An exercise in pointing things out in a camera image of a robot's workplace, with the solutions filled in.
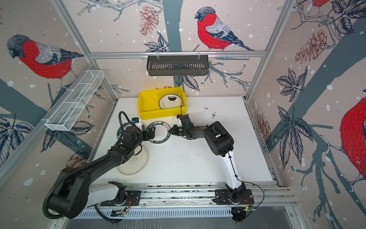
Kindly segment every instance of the bird illustration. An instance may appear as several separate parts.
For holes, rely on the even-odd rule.
[[[57,92],[66,88],[62,85],[62,77],[70,71],[76,76],[71,66],[77,58],[84,56],[55,45],[41,44],[21,34],[12,36],[7,46],[11,57],[19,57],[35,74],[48,79],[60,79],[61,86],[56,89]]]
[[[326,154],[330,147],[343,152],[359,171],[360,174],[354,181],[349,181],[343,174],[338,175],[350,184],[351,189],[348,191],[354,192],[353,185],[358,181],[366,180],[366,97],[343,116],[340,132],[341,147],[332,146],[326,136],[320,136],[324,137],[328,144]]]
[[[198,19],[198,37],[210,49],[221,49],[226,47],[239,46],[246,50],[253,51],[239,40],[230,27],[225,25],[216,15],[212,7],[202,7],[197,11],[194,19]]]

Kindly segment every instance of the black metal basket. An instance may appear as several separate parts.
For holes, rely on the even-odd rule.
[[[207,75],[208,55],[149,56],[147,72],[150,76]]]

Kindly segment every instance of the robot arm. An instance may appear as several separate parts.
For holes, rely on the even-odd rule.
[[[223,166],[228,196],[232,203],[238,204],[248,193],[244,182],[238,174],[234,161],[234,140],[220,122],[216,121],[207,126],[194,126],[188,115],[177,115],[177,125],[170,129],[170,133],[187,139],[205,138],[211,151],[220,156]]]

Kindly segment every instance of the pine cone illustration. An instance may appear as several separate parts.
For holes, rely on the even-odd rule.
[[[296,53],[295,62],[300,61],[303,64],[306,61],[310,62],[311,59],[315,60],[318,58],[320,52],[325,49],[326,39],[326,32],[322,29],[313,33],[309,37],[309,41],[301,46],[300,51]]]
[[[75,169],[77,167],[86,165],[86,161],[87,158],[89,157],[89,154],[90,152],[85,149],[79,150],[77,153],[72,155],[70,159],[66,161],[65,167],[71,167]]]
[[[262,133],[263,139],[267,142],[269,141],[269,136],[271,135],[271,128],[269,127],[269,122],[263,117],[263,113],[257,114],[255,117],[257,120],[259,130]]]
[[[140,33],[144,36],[147,33],[151,34],[158,24],[158,13],[156,10],[149,5],[144,5],[140,11],[140,18]]]

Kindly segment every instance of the black cable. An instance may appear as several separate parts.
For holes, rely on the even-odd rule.
[[[123,220],[123,219],[110,219],[110,218],[106,217],[105,215],[102,214],[102,212],[100,212],[100,210],[97,207],[97,204],[94,205],[94,208],[97,211],[98,215],[100,215],[100,217],[102,217],[103,219],[107,220],[108,222],[110,222],[112,224],[118,224]]]
[[[101,161],[104,161],[105,159],[107,159],[109,157],[109,154],[106,154],[104,155],[103,157],[100,157],[98,158],[97,160],[95,161],[92,161],[90,162],[89,164],[86,164],[84,166],[81,166],[73,171],[71,171],[70,173],[66,174],[63,178],[61,178],[57,183],[55,183],[53,185],[53,187],[50,189],[50,191],[47,193],[44,201],[43,201],[43,207],[42,207],[42,210],[43,210],[43,214],[49,218],[49,219],[58,219],[58,218],[61,218],[61,217],[64,217],[64,215],[62,214],[59,214],[59,215],[54,215],[54,214],[51,214],[49,211],[48,211],[48,203],[50,201],[50,199],[52,198],[53,196],[53,191],[62,183],[64,182],[67,178],[73,176],[74,174],[78,173],[78,172],[81,172],[83,170],[86,170],[92,166],[94,166],[95,164],[98,164],[99,162]]]

